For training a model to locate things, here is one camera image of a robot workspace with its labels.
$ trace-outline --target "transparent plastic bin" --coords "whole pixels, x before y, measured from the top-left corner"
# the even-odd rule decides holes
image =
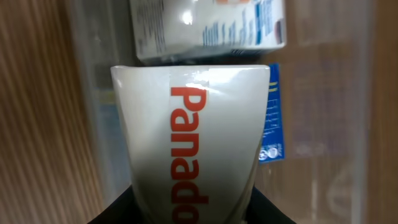
[[[365,222],[372,4],[286,0],[287,46],[253,62],[280,64],[285,137],[256,187],[297,223]],[[140,65],[129,2],[74,1],[72,19],[106,207],[130,181],[109,70]]]

